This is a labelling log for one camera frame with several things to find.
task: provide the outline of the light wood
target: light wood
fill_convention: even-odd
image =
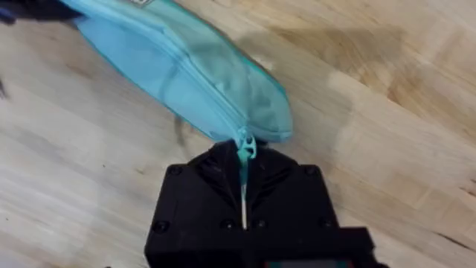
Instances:
[[[286,87],[340,221],[391,267],[476,266],[476,2],[181,0]],[[0,25],[0,267],[145,267],[164,169],[211,142],[57,23]]]

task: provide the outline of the wooden surface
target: wooden surface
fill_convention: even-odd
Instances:
[[[392,267],[476,266],[476,2],[181,0],[286,87],[345,226]],[[0,25],[0,267],[145,267],[166,166],[211,142],[59,24]]]

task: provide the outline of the wooden table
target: wooden table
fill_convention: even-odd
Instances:
[[[339,219],[392,267],[476,265],[476,2],[181,0],[286,87]],[[0,25],[0,267],[145,267],[166,166],[211,142],[61,24]]]

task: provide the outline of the zipper teeth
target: zipper teeth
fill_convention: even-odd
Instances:
[[[90,10],[87,5],[84,5],[84,4],[81,4],[81,3],[77,3],[76,1],[74,2],[75,5],[79,5],[81,6],[81,8],[83,9],[88,9]],[[121,18],[122,16],[125,16],[127,19],[131,19],[130,16],[126,16],[126,15],[117,15],[118,13],[120,13],[119,11],[117,11],[115,8],[113,7],[110,7],[110,6],[104,6],[104,3],[99,3],[101,5],[101,8],[103,10],[106,11],[105,14],[103,14],[103,17],[106,17],[107,19],[113,21],[113,22],[116,22],[117,20],[121,20],[123,21],[123,18]],[[153,29],[154,31],[156,30],[154,27],[151,27],[149,26],[149,23],[144,23],[149,29]],[[160,45],[158,44],[154,39],[151,39],[148,35],[146,34],[143,34],[144,31],[141,31],[140,28],[139,28],[139,33],[141,33],[142,36],[146,37],[148,40],[150,40],[151,42],[154,42],[156,45]],[[185,57],[187,58],[187,62],[183,62],[185,64],[180,64],[179,63],[179,68],[181,66],[188,66],[188,68],[182,68],[183,70],[185,70],[191,77],[193,78],[196,78],[196,79],[200,79],[202,83],[206,83],[208,86],[210,87],[213,87],[214,88],[214,85],[208,80],[205,78],[205,76],[203,75],[203,73],[201,73],[199,71],[199,69],[195,66],[195,64],[192,62],[191,58],[190,58],[190,55],[186,52],[184,52],[184,49],[181,47],[181,46],[178,46],[176,45],[177,48],[180,49],[181,51],[181,56],[179,57],[177,54],[174,54],[174,53],[171,53],[171,51],[167,50],[167,49],[163,49],[162,48],[162,51],[164,51],[167,55],[169,55],[169,57],[172,57],[172,58],[175,58],[177,59],[179,62],[180,62],[180,58],[181,57]],[[192,69],[196,72],[198,72],[198,77],[195,77],[191,74],[191,71],[189,70]],[[238,118],[241,118],[242,120],[245,121],[245,117],[243,115],[240,114],[240,112],[236,111],[236,109],[233,107],[233,105],[231,105],[229,103],[229,101],[222,96],[222,94],[220,92],[216,92],[216,94],[213,94],[212,92],[208,91],[207,89],[203,89],[202,88],[202,85],[200,86],[200,89],[202,90],[202,92],[205,92],[205,94],[213,100],[213,102],[222,110],[223,113],[225,113],[232,121],[233,121],[233,124],[234,126],[236,127],[234,129],[234,132],[235,134],[237,135],[237,137],[233,137],[234,139],[235,138],[239,138],[240,137],[240,134],[239,134],[239,129],[242,128],[242,126],[239,125],[239,119]],[[232,111],[233,115],[228,111],[228,109],[225,109],[223,107],[223,104],[226,103],[226,105],[228,106],[228,108],[230,108],[229,110]]]

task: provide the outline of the black object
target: black object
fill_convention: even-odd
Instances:
[[[241,227],[233,141],[167,169],[145,247],[151,268],[264,267],[343,260],[384,267],[365,228],[340,228],[321,172],[261,146],[249,163],[248,230]]]
[[[57,0],[0,0],[0,22],[8,25],[17,19],[65,21],[81,16]]]

